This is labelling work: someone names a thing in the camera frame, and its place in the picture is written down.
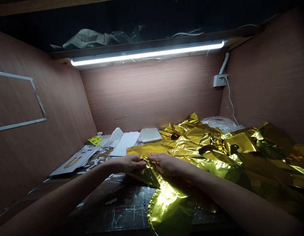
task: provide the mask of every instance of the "wooden panel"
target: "wooden panel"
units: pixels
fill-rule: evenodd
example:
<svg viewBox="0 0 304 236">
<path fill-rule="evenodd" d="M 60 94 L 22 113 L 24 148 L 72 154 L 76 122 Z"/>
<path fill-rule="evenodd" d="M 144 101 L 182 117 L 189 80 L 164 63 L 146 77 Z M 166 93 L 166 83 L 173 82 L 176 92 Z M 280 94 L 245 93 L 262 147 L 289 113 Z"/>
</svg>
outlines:
<svg viewBox="0 0 304 236">
<path fill-rule="evenodd" d="M 23 0 L 0 4 L 0 16 L 72 7 L 111 0 Z"/>
<path fill-rule="evenodd" d="M 85 139 L 96 135 L 96 128 L 78 70 L 60 65 L 48 54 L 0 32 L 0 72 L 34 78 L 49 117 L 0 131 L 1 213 L 79 151 Z M 36 111 L 26 112 L 31 117 Z M 9 117 L 0 114 L 0 120 L 5 119 Z"/>
<path fill-rule="evenodd" d="M 227 66 L 236 118 L 245 126 L 264 121 L 304 143 L 304 26 L 294 9 L 266 26 L 263 33 L 235 48 Z M 221 116 L 232 117 L 228 88 Z"/>
<path fill-rule="evenodd" d="M 147 61 L 80 71 L 95 125 L 111 133 L 179 123 L 196 112 L 219 114 L 221 88 L 213 88 L 223 53 Z"/>
</svg>

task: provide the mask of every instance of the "right hand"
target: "right hand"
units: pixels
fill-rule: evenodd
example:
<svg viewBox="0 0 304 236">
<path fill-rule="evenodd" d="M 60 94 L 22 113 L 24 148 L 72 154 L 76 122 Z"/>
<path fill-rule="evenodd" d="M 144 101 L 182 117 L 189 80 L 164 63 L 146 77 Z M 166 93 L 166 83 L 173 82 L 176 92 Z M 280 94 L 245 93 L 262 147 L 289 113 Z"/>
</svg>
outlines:
<svg viewBox="0 0 304 236">
<path fill-rule="evenodd" d="M 166 153 L 150 154 L 148 159 L 155 163 L 156 169 L 164 176 L 180 176 L 188 164 Z"/>
</svg>

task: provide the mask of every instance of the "metallic mylar sheet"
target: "metallic mylar sheet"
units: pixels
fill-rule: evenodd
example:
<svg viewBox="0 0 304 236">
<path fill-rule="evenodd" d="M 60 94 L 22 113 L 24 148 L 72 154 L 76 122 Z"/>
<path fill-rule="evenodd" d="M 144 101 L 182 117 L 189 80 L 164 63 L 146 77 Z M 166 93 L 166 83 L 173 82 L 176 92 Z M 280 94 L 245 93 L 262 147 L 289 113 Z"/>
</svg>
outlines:
<svg viewBox="0 0 304 236">
<path fill-rule="evenodd" d="M 161 141 L 127 149 L 127 154 L 138 154 L 147 163 L 144 170 L 129 175 L 158 188 L 148 210 L 155 235 L 187 236 L 197 202 L 209 212 L 217 212 L 219 206 L 195 193 L 188 180 L 176 178 L 177 185 L 161 176 L 147 159 L 151 153 L 173 155 L 253 191 L 289 213 L 304 214 L 304 196 L 290 188 L 304 188 L 304 145 L 294 144 L 271 123 L 224 135 L 199 122 L 193 113 L 159 132 Z"/>
</svg>

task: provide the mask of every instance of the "led light bar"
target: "led light bar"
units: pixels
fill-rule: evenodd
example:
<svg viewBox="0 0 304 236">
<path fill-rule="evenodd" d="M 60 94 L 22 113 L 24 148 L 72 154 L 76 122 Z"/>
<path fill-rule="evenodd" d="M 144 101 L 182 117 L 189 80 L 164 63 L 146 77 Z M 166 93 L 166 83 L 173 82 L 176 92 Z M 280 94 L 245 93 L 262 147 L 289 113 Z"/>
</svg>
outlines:
<svg viewBox="0 0 304 236">
<path fill-rule="evenodd" d="M 80 60 L 79 61 L 71 60 L 71 63 L 73 66 L 83 66 L 83 65 L 97 64 L 97 63 L 103 63 L 103 62 L 121 61 L 121 60 L 137 59 L 137 58 L 144 58 L 144 57 L 155 57 L 155 56 L 164 56 L 164 55 L 177 54 L 177 53 L 219 49 L 219 48 L 222 48 L 223 46 L 224 46 L 224 41 L 222 41 L 222 43 L 219 43 L 219 44 L 211 44 L 211 45 L 204 45 L 204 46 L 198 46 L 198 47 L 187 47 L 187 48 L 180 48 L 180 49 L 173 49 L 173 50 L 146 52 L 146 53 L 139 53 L 139 54 L 132 54 L 132 55 L 123 55 L 123 56 L 106 57 L 106 58 L 99 58 L 99 59 L 81 60 L 81 61 Z"/>
</svg>

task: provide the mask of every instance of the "table surface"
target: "table surface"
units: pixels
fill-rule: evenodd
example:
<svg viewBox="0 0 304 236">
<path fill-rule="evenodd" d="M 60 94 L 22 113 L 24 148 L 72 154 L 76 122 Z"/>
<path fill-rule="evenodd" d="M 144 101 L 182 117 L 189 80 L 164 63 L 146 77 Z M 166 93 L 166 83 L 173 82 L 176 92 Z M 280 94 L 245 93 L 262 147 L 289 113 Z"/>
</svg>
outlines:
<svg viewBox="0 0 304 236">
<path fill-rule="evenodd" d="M 92 165 L 91 160 L 100 156 L 104 159 L 108 158 L 110 151 L 93 156 L 89 164 Z M 80 168 L 73 173 L 53 176 L 48 181 L 41 183 L 21 201 L 6 209 L 4 214 L 0 216 L 0 225 L 39 198 L 78 177 L 80 174 L 77 173 L 85 169 Z M 54 233 L 61 234 L 61 232 L 68 233 L 70 231 L 71 234 L 81 235 L 104 232 L 122 233 L 126 230 L 147 230 L 149 232 L 147 211 L 155 191 L 155 188 L 123 173 L 116 174 L 100 184 L 84 199 L 83 206 L 77 207 Z M 106 204 L 115 198 L 116 201 Z M 192 221 L 192 231 L 214 230 L 224 227 L 237 228 L 237 225 L 222 210 L 211 213 L 199 208 L 196 209 Z"/>
</svg>

